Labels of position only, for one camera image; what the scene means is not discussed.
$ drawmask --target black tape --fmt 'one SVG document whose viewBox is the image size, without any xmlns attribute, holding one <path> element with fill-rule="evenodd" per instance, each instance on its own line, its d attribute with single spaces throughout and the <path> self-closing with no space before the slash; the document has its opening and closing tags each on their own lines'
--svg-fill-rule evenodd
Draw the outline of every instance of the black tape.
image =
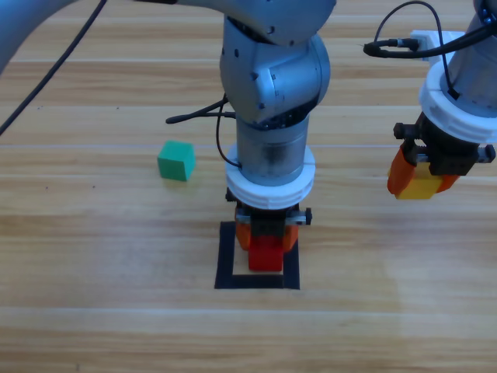
<svg viewBox="0 0 497 373">
<path fill-rule="evenodd" d="M 236 223 L 221 222 L 215 289 L 293 289 L 300 290 L 298 243 L 283 257 L 281 274 L 233 274 Z"/>
</svg>

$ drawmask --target black cable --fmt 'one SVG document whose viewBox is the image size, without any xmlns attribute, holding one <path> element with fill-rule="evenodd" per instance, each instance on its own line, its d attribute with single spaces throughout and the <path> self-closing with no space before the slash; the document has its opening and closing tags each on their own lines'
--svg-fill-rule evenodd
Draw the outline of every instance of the black cable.
<svg viewBox="0 0 497 373">
<path fill-rule="evenodd" d="M 224 109 L 224 101 L 226 101 L 226 103 L 228 102 L 228 98 L 226 96 L 226 93 L 224 94 L 224 97 L 222 99 L 222 104 L 221 106 L 219 107 L 219 114 L 221 114 L 223 112 L 223 109 Z M 224 159 L 224 161 L 232 166 L 235 166 L 235 167 L 238 167 L 239 169 L 242 168 L 242 164 L 241 163 L 235 163 L 235 162 L 232 162 L 228 159 L 228 157 L 226 157 L 226 155 L 224 155 L 223 153 L 223 149 L 221 149 L 221 142 L 219 140 L 219 128 L 221 127 L 221 115 L 219 117 L 217 117 L 217 124 L 216 124 L 216 144 L 217 144 L 217 150 L 219 151 L 219 154 L 221 155 L 222 159 Z"/>
<path fill-rule="evenodd" d="M 426 8 L 428 8 L 431 11 L 431 13 L 433 14 L 433 16 L 435 17 L 435 20 L 436 20 L 436 28 L 438 29 L 438 36 L 439 36 L 439 39 L 440 39 L 440 46 L 443 47 L 442 23 L 440 22 L 440 17 L 438 16 L 438 13 L 436 12 L 436 10 L 430 4 L 428 4 L 427 2 L 419 1 L 419 0 L 405 2 L 404 4 L 399 5 L 397 8 L 395 8 L 390 13 L 388 13 L 388 15 L 384 18 L 384 20 L 381 22 L 380 26 L 378 27 L 378 31 L 376 32 L 376 35 L 374 36 L 374 43 L 378 47 L 382 47 L 382 45 L 378 43 L 378 37 L 380 37 L 380 33 L 381 33 L 382 29 L 383 29 L 383 26 L 390 19 L 390 17 L 392 17 L 396 12 L 398 12 L 400 9 L 402 9 L 402 8 L 408 6 L 408 5 L 423 5 L 423 6 L 425 6 Z M 401 45 L 401 46 L 399 46 L 399 45 L 392 45 L 392 47 L 404 47 L 404 46 L 403 45 Z M 448 67 L 448 64 L 447 64 L 447 57 L 446 57 L 445 54 L 442 54 L 442 59 L 443 59 L 443 69 L 445 70 L 445 77 L 447 79 L 447 86 L 449 88 L 449 94 L 451 94 L 454 99 L 458 99 L 459 98 L 459 93 L 456 92 L 456 90 L 454 89 L 454 85 L 450 81 L 449 67 Z"/>
<path fill-rule="evenodd" d="M 0 127 L 0 136 L 10 127 L 14 120 L 24 111 L 24 109 L 34 100 L 34 98 L 41 92 L 41 90 L 47 85 L 47 83 L 53 78 L 57 70 L 63 65 L 63 63 L 68 59 L 73 50 L 78 46 L 79 42 L 88 32 L 89 28 L 95 22 L 96 17 L 102 11 L 104 5 L 107 3 L 107 0 L 100 0 L 100 3 L 97 5 L 96 9 L 93 11 L 92 15 L 86 21 L 85 25 L 79 31 L 79 34 L 73 40 L 68 49 L 62 54 L 62 56 L 58 59 L 55 65 L 50 69 L 50 71 L 45 75 L 41 82 L 38 83 L 36 88 L 21 102 L 21 104 L 17 107 L 17 109 L 10 115 L 10 117 L 5 121 L 5 123 Z"/>
<path fill-rule="evenodd" d="M 183 116 L 168 118 L 166 123 L 167 124 L 177 124 L 177 123 L 183 122 L 185 120 L 201 118 L 201 117 L 223 117 L 223 118 L 236 119 L 236 113 L 231 112 L 231 111 L 224 111 L 223 113 L 202 113 L 202 114 L 196 115 L 195 118 L 188 118 L 185 120 L 176 120 L 176 118 L 179 118 L 179 117 L 183 117 Z"/>
<path fill-rule="evenodd" d="M 430 58 L 460 51 L 461 49 L 470 47 L 481 41 L 497 34 L 497 23 L 491 23 L 487 26 L 480 27 L 462 37 L 457 38 L 442 47 L 428 49 L 427 51 L 415 52 L 395 52 L 384 51 L 376 43 L 368 43 L 364 46 L 364 53 L 371 57 L 379 58 L 397 58 L 397 59 L 413 59 L 413 58 Z"/>
<path fill-rule="evenodd" d="M 167 124 L 176 124 L 176 123 L 184 122 L 186 120 L 194 119 L 197 117 L 209 117 L 209 116 L 206 116 L 204 114 L 207 114 L 210 111 L 215 110 L 218 107 L 221 107 L 226 103 L 228 103 L 228 98 L 222 99 L 221 101 L 219 101 L 217 103 L 213 103 L 212 105 L 209 105 L 208 107 L 204 107 L 203 109 L 200 109 L 200 110 L 198 110 L 194 113 L 191 113 L 191 114 L 178 115 L 177 117 L 170 117 L 170 118 L 166 119 L 165 122 Z"/>
</svg>

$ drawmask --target yellow block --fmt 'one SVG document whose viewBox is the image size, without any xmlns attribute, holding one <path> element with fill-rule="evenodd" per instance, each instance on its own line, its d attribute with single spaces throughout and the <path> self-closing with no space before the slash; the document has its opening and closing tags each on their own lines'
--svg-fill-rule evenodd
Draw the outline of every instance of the yellow block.
<svg viewBox="0 0 497 373">
<path fill-rule="evenodd" d="M 436 194 L 442 182 L 442 176 L 432 176 L 429 173 L 429 163 L 419 163 L 408 187 L 395 196 L 398 200 L 429 200 Z"/>
</svg>

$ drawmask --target wooden table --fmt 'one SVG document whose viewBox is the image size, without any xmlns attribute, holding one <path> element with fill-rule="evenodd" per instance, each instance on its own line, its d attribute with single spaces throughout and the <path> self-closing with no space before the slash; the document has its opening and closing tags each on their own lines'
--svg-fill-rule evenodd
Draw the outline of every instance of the wooden table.
<svg viewBox="0 0 497 373">
<path fill-rule="evenodd" d="M 341 0 L 322 30 L 330 91 L 312 115 L 314 224 L 300 291 L 217 291 L 224 164 L 214 122 L 168 116 L 222 97 L 222 17 L 110 0 L 0 145 L 0 371 L 497 371 L 497 167 L 450 192 L 397 201 L 386 174 L 395 122 L 420 113 L 421 61 L 362 45 L 397 0 Z M 465 30 L 470 0 L 432 1 Z M 96 0 L 45 22 L 0 80 L 0 120 L 69 45 Z M 433 29 L 413 6 L 386 37 Z M 168 139 L 196 146 L 188 183 L 163 181 Z M 235 140 L 226 120 L 222 141 Z M 246 273 L 244 253 L 235 272 Z"/>
</svg>

